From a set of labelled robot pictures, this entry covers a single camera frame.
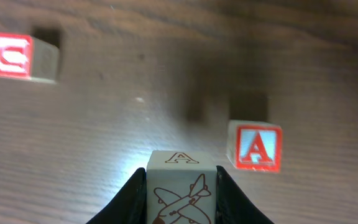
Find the red letter U block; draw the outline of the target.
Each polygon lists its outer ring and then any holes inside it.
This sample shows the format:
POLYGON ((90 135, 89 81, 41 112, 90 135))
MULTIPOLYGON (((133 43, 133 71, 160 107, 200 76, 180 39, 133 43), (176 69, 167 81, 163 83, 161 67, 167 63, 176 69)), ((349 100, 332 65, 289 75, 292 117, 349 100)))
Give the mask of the red letter U block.
POLYGON ((31 35, 0 32, 0 78, 55 83, 58 47, 31 35))

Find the white airplane block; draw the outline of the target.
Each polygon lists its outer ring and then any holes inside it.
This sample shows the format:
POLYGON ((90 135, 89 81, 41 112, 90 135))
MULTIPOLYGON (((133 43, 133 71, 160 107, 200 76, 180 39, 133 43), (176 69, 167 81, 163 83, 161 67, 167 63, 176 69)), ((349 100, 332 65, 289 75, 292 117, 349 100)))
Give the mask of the white airplane block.
POLYGON ((213 224, 217 167, 207 152, 154 151, 146 168, 147 224, 213 224))

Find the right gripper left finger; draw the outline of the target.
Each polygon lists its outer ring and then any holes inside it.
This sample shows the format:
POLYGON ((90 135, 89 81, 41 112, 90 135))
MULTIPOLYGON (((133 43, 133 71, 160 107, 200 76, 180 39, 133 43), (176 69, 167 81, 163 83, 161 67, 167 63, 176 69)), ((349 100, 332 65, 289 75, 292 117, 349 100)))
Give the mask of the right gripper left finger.
POLYGON ((138 168, 113 199, 86 224, 146 224, 146 171, 138 168))

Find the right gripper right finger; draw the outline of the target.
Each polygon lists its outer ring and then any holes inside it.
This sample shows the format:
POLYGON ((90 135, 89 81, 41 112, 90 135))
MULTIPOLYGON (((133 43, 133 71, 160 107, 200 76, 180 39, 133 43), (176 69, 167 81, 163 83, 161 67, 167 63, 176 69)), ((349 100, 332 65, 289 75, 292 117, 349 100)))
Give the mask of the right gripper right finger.
POLYGON ((249 200, 223 166, 216 168, 216 224, 273 224, 249 200))

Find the red letter A block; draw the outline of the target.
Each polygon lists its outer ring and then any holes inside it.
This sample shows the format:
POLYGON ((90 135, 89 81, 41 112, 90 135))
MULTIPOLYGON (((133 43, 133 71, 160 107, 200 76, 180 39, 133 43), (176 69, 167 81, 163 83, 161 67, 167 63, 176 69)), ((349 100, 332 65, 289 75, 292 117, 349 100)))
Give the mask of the red letter A block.
POLYGON ((280 172, 283 131, 280 126, 230 120, 227 129, 227 157, 236 169, 280 172))

